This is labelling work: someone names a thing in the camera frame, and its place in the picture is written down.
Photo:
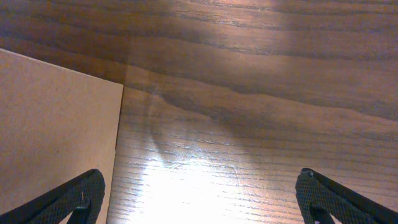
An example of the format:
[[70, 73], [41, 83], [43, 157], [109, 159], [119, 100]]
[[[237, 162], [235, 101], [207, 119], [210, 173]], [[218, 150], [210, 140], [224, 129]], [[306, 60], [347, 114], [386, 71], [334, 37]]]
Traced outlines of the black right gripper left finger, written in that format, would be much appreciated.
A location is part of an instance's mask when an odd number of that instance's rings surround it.
[[95, 224], [105, 195], [105, 181], [98, 169], [88, 170], [55, 189], [1, 215], [1, 224]]

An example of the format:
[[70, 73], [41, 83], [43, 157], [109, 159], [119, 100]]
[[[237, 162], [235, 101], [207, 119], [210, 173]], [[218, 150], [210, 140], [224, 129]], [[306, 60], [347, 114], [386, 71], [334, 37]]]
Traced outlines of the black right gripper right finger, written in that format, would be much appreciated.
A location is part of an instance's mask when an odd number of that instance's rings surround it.
[[306, 224], [396, 224], [397, 212], [378, 204], [310, 168], [303, 168], [295, 184], [296, 199]]

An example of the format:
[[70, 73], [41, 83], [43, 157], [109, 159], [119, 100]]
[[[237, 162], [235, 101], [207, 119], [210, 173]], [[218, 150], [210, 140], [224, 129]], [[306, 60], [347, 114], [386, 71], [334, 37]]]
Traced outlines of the brown cardboard box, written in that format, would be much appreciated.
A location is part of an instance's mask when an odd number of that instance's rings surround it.
[[105, 223], [122, 95], [118, 83], [1, 50], [1, 212], [98, 169]]

